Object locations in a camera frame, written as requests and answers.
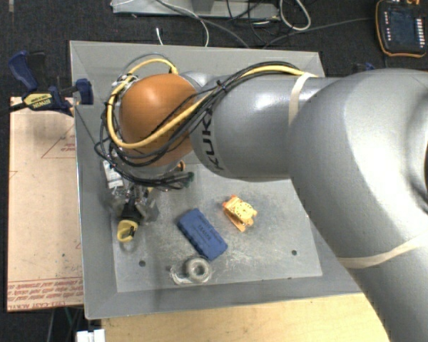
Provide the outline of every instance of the metal ring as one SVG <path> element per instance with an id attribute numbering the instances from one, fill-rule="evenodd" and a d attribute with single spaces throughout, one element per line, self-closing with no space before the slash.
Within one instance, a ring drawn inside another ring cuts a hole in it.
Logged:
<path id="1" fill-rule="evenodd" d="M 196 257 L 185 263 L 185 272 L 191 281 L 203 283 L 209 280 L 211 276 L 211 266 L 205 259 Z"/>

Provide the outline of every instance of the yellow label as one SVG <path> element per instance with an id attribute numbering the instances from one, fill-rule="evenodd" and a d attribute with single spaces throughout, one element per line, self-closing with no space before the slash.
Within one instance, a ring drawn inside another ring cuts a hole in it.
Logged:
<path id="1" fill-rule="evenodd" d="M 45 106 L 45 105 L 48 105 L 48 104 L 51 104 L 51 101 L 49 99 L 44 99 L 43 101 L 38 101 L 38 102 L 32 104 L 31 107 L 33 109 L 38 109 L 41 106 Z"/>
<path id="2" fill-rule="evenodd" d="M 30 94 L 24 99 L 25 104 L 28 106 L 33 106 L 34 108 L 38 108 L 39 106 L 45 105 L 48 102 L 50 102 L 49 99 L 51 99 L 52 96 L 50 93 L 34 93 Z M 39 103 L 41 101 L 46 101 L 45 104 L 40 104 L 39 106 L 35 106 L 36 103 Z"/>

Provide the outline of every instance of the gray robot arm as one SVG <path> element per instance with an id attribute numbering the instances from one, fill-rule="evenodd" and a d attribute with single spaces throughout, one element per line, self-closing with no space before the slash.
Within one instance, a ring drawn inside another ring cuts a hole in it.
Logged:
<path id="1" fill-rule="evenodd" d="M 289 123 L 296 82 L 232 90 L 192 132 L 196 155 L 224 177 L 290 177 L 391 340 L 428 341 L 428 73 L 309 78 Z"/>

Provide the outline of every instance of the wooden board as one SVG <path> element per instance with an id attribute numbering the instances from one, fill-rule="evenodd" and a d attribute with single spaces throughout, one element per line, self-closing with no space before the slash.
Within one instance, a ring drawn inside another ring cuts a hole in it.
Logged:
<path id="1" fill-rule="evenodd" d="M 108 342 L 386 342 L 363 294 L 102 320 Z"/>
<path id="2" fill-rule="evenodd" d="M 10 123 L 7 310 L 82 304 L 74 119 L 24 109 Z"/>

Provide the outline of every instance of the cardboard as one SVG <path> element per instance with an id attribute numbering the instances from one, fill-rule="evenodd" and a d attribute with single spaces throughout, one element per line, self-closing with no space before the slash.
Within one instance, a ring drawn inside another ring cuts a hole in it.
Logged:
<path id="1" fill-rule="evenodd" d="M 82 304 L 74 119 L 24 109 L 10 123 L 7 310 Z"/>

